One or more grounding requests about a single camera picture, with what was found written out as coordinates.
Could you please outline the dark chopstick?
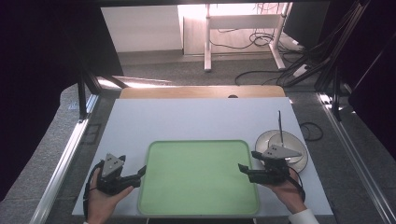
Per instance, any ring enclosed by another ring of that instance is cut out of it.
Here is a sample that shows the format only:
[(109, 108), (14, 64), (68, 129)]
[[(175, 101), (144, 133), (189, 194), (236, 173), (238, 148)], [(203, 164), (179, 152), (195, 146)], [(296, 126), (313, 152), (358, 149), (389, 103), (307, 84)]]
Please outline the dark chopstick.
[(282, 119), (281, 119), (281, 111), (277, 111), (278, 114), (278, 129), (279, 129), (279, 135), (280, 135), (280, 144), (283, 147), (284, 146), (284, 137), (283, 137), (283, 129), (282, 129)]

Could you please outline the large white plate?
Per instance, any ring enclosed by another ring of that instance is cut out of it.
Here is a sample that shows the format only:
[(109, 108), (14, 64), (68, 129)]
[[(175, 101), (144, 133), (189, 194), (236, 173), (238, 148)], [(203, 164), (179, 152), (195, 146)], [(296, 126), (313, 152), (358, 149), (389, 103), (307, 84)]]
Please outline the large white plate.
[[(269, 147), (268, 146), (269, 139), (277, 133), (279, 133), (278, 130), (272, 130), (262, 133), (256, 141), (255, 150), (258, 152), (264, 152)], [(304, 157), (299, 162), (294, 164), (288, 163), (288, 166), (295, 169), (297, 172), (301, 172), (305, 168), (308, 162), (308, 155), (305, 145), (304, 145), (304, 149), (305, 149)]]

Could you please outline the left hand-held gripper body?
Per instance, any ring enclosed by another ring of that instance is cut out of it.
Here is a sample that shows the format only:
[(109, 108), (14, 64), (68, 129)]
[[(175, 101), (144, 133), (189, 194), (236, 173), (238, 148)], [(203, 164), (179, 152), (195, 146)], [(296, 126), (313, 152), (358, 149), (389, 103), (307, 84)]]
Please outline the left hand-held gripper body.
[(119, 157), (107, 153), (106, 157), (99, 162), (100, 173), (97, 176), (97, 188), (107, 195), (116, 195), (127, 189), (126, 178), (121, 176), (125, 161)]

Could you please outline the small white plate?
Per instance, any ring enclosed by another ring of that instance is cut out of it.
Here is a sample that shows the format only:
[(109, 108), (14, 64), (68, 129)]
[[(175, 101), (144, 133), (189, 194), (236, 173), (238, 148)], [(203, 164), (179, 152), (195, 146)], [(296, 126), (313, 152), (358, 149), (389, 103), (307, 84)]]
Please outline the small white plate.
[(285, 147), (300, 153), (299, 157), (287, 158), (287, 162), (290, 164), (297, 163), (304, 157), (304, 144), (291, 133), (283, 132), (273, 135), (268, 142), (269, 147), (272, 145)]

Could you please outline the white power strip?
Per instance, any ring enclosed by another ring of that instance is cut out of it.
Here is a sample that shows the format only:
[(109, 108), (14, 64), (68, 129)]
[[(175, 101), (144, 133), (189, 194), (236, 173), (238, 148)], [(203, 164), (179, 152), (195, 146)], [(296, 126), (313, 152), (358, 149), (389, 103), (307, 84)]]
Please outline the white power strip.
[(309, 69), (310, 69), (310, 67), (307, 64), (303, 64), (293, 73), (293, 76), (294, 77), (299, 77), (300, 75), (302, 75), (303, 73), (305, 73)]

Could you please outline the aluminium rail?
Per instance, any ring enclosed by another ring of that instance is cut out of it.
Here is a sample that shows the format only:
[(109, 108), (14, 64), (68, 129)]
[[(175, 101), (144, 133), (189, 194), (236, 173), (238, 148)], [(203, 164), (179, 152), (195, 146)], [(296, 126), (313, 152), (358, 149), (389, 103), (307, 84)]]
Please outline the aluminium rail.
[(396, 224), (396, 213), (392, 210), (388, 199), (379, 187), (368, 167), (365, 165), (360, 153), (354, 145), (350, 135), (347, 133), (345, 126), (334, 115), (334, 109), (338, 109), (338, 105), (332, 105), (334, 100), (326, 94), (318, 93), (318, 99), (324, 107), (324, 111), (332, 124), (336, 135), (341, 141), (352, 165), (354, 166), (363, 186), (365, 187), (375, 209), (380, 215), (384, 224)]
[(84, 104), (86, 106), (85, 112), (87, 112), (88, 115), (85, 119), (78, 120), (29, 224), (45, 224), (98, 99), (98, 95), (92, 94)]

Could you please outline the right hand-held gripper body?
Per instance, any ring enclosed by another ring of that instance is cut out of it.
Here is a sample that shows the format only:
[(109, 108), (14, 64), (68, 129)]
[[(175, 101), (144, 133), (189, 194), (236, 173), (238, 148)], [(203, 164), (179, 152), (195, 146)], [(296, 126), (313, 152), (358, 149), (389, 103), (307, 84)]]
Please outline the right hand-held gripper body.
[(264, 152), (261, 152), (264, 157), (264, 169), (259, 170), (263, 172), (264, 180), (258, 184), (277, 185), (283, 183), (290, 175), (289, 166), (286, 158), (299, 157), (300, 153), (291, 149), (272, 145)]

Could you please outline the green tray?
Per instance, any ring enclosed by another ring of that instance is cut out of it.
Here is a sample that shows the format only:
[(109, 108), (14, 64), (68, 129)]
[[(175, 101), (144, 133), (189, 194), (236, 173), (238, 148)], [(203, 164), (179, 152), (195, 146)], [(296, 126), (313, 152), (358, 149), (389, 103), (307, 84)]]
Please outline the green tray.
[(260, 207), (242, 140), (157, 141), (148, 149), (138, 209), (146, 216), (250, 216)]

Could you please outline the person's right hand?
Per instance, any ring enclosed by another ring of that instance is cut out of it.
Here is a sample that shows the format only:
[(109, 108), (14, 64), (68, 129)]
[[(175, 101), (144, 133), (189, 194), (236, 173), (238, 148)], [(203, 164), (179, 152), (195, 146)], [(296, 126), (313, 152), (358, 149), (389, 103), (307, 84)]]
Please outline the person's right hand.
[(266, 187), (276, 195), (292, 214), (297, 214), (307, 209), (300, 191), (289, 180), (279, 185), (266, 185)]

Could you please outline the wooden table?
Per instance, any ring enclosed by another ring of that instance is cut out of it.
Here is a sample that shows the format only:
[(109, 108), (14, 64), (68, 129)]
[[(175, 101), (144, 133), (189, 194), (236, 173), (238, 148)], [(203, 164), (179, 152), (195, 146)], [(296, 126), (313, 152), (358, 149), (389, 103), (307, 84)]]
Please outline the wooden table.
[(186, 98), (265, 98), (285, 97), (281, 87), (246, 86), (180, 86), (157, 88), (126, 88), (121, 99), (186, 99)]

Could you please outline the dark curtain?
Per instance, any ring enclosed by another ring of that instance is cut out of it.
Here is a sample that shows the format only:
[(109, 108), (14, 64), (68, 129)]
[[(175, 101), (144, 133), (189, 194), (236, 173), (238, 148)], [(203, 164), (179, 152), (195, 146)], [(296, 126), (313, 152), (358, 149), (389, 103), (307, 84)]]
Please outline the dark curtain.
[(99, 6), (0, 0), (0, 202), (83, 76), (123, 74)]
[(342, 79), (361, 120), (396, 156), (396, 0), (371, 0), (342, 51)]

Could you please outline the black monitor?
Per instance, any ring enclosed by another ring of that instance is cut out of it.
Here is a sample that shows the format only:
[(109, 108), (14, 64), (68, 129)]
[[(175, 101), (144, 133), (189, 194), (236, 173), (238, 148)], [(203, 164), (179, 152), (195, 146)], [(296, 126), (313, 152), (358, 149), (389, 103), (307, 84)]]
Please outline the black monitor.
[(328, 1), (294, 2), (283, 32), (306, 49), (318, 42), (329, 7)]

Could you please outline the black metal stand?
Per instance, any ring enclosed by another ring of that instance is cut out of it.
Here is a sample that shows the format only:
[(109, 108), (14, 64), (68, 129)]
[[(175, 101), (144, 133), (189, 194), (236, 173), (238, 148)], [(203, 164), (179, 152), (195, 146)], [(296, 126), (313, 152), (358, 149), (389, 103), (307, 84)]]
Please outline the black metal stand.
[(85, 88), (88, 88), (94, 95), (98, 95), (102, 91), (102, 87), (99, 83), (97, 76), (91, 72), (81, 71), (79, 73), (78, 80), (78, 109), (79, 109), (79, 122), (82, 122), (88, 117), (88, 109), (86, 106), (86, 92)]
[(341, 121), (339, 114), (339, 98), (341, 95), (341, 78), (338, 75), (337, 63), (344, 46), (350, 39), (353, 31), (361, 20), (361, 16), (370, 4), (371, 0), (354, 0), (352, 11), (347, 19), (346, 27), (343, 29), (332, 53), (329, 55), (329, 62), (320, 74), (314, 87), (319, 93), (325, 93), (331, 98), (331, 112), (337, 121)]

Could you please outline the white desk frame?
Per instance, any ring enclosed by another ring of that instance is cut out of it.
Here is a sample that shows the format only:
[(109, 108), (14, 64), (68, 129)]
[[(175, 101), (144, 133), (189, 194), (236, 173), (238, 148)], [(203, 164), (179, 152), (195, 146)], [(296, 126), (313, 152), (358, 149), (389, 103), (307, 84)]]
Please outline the white desk frame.
[(274, 57), (279, 70), (285, 70), (286, 66), (278, 51), (278, 43), (281, 37), (285, 21), (288, 16), (290, 3), (285, 3), (279, 14), (256, 14), (256, 15), (212, 15), (210, 5), (205, 5), (205, 51), (204, 70), (210, 72), (211, 47), (210, 33), (214, 29), (274, 29), (273, 40), (269, 43), (269, 49)]

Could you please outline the person's left hand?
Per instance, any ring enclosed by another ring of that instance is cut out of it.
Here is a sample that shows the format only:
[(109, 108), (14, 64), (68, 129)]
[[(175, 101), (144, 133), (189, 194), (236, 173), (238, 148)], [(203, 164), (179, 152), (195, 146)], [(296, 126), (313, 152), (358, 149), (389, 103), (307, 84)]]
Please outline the person's left hand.
[(106, 195), (97, 189), (97, 176), (99, 173), (100, 169), (96, 168), (89, 186), (87, 224), (105, 224), (112, 216), (117, 204), (134, 189), (133, 187), (128, 187), (114, 196)]

